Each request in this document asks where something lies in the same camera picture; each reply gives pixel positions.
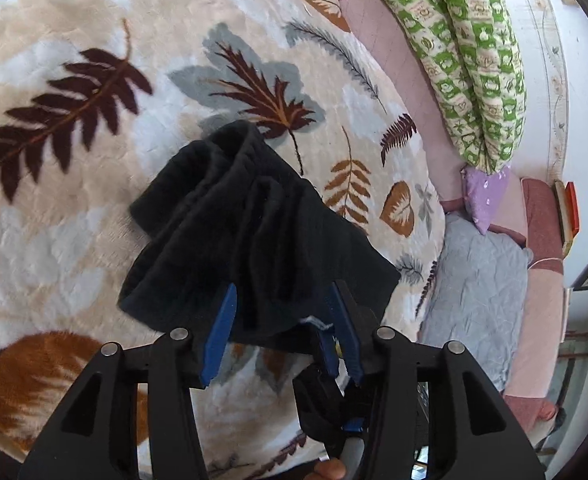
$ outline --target black device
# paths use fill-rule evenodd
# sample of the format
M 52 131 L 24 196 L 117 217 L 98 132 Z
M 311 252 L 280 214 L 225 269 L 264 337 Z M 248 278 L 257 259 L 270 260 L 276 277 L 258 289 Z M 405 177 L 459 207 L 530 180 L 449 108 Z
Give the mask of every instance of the black device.
M 27 456 L 19 480 L 138 479 L 136 390 L 148 384 L 148 425 L 156 480 L 207 480 L 190 388 L 218 373 L 236 313 L 234 285 L 190 327 L 154 344 L 124 350 L 107 343 L 72 384 Z M 544 472 L 523 430 L 478 363 L 459 342 L 443 349 L 411 343 L 379 326 L 344 282 L 332 284 L 333 325 L 308 326 L 314 364 L 293 381 L 302 430 L 330 456 L 363 450 L 348 475 L 406 480 L 414 465 L 417 384 L 429 389 L 428 478 L 542 480 Z M 335 378 L 340 344 L 350 381 Z

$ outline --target silver screw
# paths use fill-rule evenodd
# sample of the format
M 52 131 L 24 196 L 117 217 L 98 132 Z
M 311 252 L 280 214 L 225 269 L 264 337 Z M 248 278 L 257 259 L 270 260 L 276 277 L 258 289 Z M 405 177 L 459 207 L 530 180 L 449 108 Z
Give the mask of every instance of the silver screw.
M 462 354 L 465 351 L 465 345 L 461 341 L 450 341 L 448 350 L 453 354 Z
M 101 346 L 101 354 L 106 357 L 116 354 L 119 351 L 119 346 L 116 343 L 105 343 Z
M 175 328 L 170 332 L 170 337 L 174 339 L 174 341 L 182 341 L 189 335 L 189 332 L 186 328 Z
M 389 340 L 394 339 L 396 332 L 394 332 L 394 329 L 390 328 L 389 326 L 382 326 L 381 328 L 376 330 L 376 335 L 381 339 Z

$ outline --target white cord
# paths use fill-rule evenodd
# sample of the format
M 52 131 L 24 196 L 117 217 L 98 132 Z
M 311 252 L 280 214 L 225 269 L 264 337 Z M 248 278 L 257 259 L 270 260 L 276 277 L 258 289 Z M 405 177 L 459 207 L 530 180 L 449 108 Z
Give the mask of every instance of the white cord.
M 532 267 L 534 267 L 536 264 L 539 264 L 541 262 L 549 262 L 551 260 L 557 260 L 561 263 L 563 263 L 563 259 L 562 258 L 541 258 L 540 260 L 536 260 L 535 262 L 533 262 L 532 264 L 528 265 L 528 270 L 530 270 Z

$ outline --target gray cloth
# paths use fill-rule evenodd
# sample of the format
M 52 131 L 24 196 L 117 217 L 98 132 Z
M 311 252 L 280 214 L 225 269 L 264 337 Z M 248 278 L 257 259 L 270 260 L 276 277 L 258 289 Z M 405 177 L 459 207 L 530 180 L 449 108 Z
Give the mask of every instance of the gray cloth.
M 446 217 L 436 288 L 420 342 L 461 341 L 502 391 L 519 341 L 532 252 L 508 235 L 482 235 L 464 218 Z

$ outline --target black cloth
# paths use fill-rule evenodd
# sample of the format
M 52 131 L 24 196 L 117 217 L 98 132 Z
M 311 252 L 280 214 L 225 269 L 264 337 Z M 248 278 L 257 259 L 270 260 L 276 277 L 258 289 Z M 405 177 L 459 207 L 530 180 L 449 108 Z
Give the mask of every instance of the black cloth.
M 366 235 L 327 208 L 247 121 L 182 148 L 130 212 L 151 241 L 119 306 L 161 332 L 189 328 L 221 283 L 238 291 L 231 339 L 263 345 L 309 316 L 331 322 L 324 296 L 333 280 L 345 280 L 379 319 L 398 283 Z M 309 350 L 309 342 L 293 346 Z

